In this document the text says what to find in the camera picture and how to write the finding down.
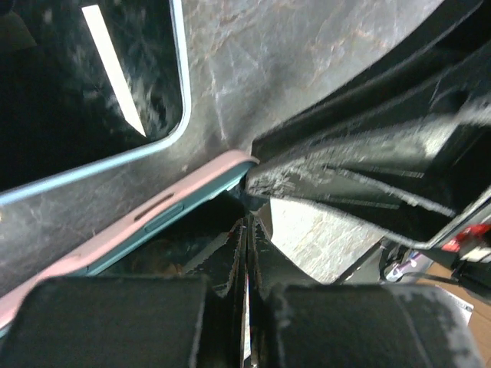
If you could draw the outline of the pink phone case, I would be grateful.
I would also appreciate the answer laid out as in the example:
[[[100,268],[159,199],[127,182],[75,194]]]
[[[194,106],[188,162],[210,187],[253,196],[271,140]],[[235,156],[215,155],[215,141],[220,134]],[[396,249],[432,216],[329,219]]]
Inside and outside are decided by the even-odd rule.
[[[101,273],[199,205],[231,189],[258,162],[240,150],[216,157],[9,291],[1,298],[1,335],[37,283],[63,275]]]

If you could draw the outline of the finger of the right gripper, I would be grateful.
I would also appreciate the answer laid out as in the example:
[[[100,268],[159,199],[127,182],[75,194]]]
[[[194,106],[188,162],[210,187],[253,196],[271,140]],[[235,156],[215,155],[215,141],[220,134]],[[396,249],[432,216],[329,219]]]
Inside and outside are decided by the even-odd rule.
[[[490,92],[490,3],[444,1],[325,99],[254,140],[261,162],[322,141],[456,113]]]
[[[254,196],[342,212],[404,245],[444,245],[490,220],[490,92],[456,113],[303,145],[247,176]]]

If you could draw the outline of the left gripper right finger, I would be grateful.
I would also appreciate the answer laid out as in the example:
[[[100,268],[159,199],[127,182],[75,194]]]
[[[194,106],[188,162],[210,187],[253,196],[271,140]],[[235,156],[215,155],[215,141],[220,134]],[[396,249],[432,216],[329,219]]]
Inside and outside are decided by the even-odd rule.
[[[320,284],[247,230],[254,367],[481,367],[445,290],[428,284]]]

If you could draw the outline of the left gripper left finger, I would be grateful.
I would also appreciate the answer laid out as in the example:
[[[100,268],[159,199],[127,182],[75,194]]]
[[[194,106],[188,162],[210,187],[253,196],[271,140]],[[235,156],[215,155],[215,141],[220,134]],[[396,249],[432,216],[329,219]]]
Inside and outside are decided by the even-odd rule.
[[[241,367],[246,219],[198,273],[51,278],[28,293],[3,367]]]

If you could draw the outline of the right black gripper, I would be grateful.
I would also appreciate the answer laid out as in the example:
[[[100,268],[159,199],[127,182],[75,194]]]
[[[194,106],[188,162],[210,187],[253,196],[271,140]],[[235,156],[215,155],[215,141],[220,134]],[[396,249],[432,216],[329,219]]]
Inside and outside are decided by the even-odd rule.
[[[468,225],[441,249],[455,258],[452,279],[468,291],[490,291],[490,220]]]

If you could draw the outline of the teal-edged black phone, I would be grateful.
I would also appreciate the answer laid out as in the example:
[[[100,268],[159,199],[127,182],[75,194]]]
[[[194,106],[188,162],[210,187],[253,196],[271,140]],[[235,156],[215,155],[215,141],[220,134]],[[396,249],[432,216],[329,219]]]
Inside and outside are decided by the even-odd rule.
[[[158,231],[172,225],[221,192],[232,188],[255,164],[256,161],[250,157],[230,159],[225,154],[189,174],[160,202],[147,206],[133,217],[133,222],[128,226],[132,232],[123,229],[110,236],[106,241],[110,242],[111,250],[105,251],[87,264],[86,274],[96,275],[107,270]]]

